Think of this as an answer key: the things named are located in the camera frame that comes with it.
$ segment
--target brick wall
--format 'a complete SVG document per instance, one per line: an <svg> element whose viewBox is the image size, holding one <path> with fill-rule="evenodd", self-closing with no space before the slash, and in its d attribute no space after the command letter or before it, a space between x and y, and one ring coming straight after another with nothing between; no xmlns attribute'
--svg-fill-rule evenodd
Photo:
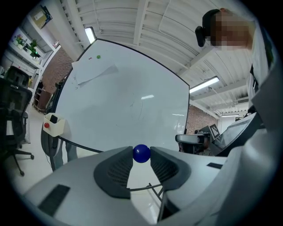
<svg viewBox="0 0 283 226"><path fill-rule="evenodd" d="M55 83L61 81L72 68L73 60L67 55L61 47L46 67L42 82L45 90L53 93L56 90Z"/></svg>
<svg viewBox="0 0 283 226"><path fill-rule="evenodd" d="M190 105L187 119L187 134L194 134L195 130L213 124L216 124L217 126L216 118L210 116L201 109Z"/></svg>

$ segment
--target whiteboard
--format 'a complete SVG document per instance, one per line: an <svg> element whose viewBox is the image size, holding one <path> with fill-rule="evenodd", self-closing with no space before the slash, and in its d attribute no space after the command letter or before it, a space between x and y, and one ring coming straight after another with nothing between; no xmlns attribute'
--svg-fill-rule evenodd
<svg viewBox="0 0 283 226"><path fill-rule="evenodd" d="M60 137L100 151L138 144L178 151L175 135L184 133L188 103L189 86L173 72L130 48L96 40L62 88Z"/></svg>

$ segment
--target person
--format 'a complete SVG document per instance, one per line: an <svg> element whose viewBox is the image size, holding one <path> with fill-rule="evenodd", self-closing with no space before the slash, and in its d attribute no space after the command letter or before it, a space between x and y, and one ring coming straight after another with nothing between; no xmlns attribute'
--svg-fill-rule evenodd
<svg viewBox="0 0 283 226"><path fill-rule="evenodd" d="M273 44L259 23L248 21L228 9L208 11L203 16L203 26L195 30L198 45L203 47L206 40L211 45L228 50L248 49L252 52L252 67L247 79L249 112L255 112L251 99L268 76L276 56Z"/></svg>
<svg viewBox="0 0 283 226"><path fill-rule="evenodd" d="M76 146L65 142L66 144L66 151L67 151L67 160L72 161L74 159L77 159L77 153L76 153ZM63 156L62 156L62 146L63 146L63 141L60 142L60 146L58 149L57 154L54 156L54 165L55 165L55 169L60 168L63 165Z"/></svg>

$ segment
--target floor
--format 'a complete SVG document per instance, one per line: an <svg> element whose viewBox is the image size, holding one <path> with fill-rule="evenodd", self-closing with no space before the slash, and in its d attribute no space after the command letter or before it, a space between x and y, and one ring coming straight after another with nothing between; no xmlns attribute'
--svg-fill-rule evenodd
<svg viewBox="0 0 283 226"><path fill-rule="evenodd" d="M31 143L24 144L23 151L31 152L34 155L34 160L24 155L17 155L17 159L25 176L19 174L19 170L12 157L5 161L7 174L13 184L15 190L24 195L33 185L38 183L43 178L52 173L49 159L45 155L41 147L40 134L44 115L31 108L29 113ZM79 158L97 154L82 148L77 148ZM67 163L67 155L65 145L63 145L63 161ZM150 161L139 164L134 161L134 166L131 170L128 185L130 188L145 187L151 183L152 185L159 184L157 177L150 167ZM157 222L157 217L160 209L160 200L156 197L152 190L143 190L131 192L131 200L136 209L150 224Z"/></svg>

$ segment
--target gray pants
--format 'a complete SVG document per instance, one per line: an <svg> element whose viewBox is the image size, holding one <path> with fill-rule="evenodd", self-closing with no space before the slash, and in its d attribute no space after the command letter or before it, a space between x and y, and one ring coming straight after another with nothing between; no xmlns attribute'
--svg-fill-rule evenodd
<svg viewBox="0 0 283 226"><path fill-rule="evenodd" d="M66 143L66 151L67 151L68 162L72 161L74 159L77 159L78 156L76 154L76 146L71 145L70 143L67 143L67 142L65 142L65 143ZM63 145L63 141L61 141L58 153L54 157L55 169L58 169L59 167L61 167L63 165L62 145Z"/></svg>

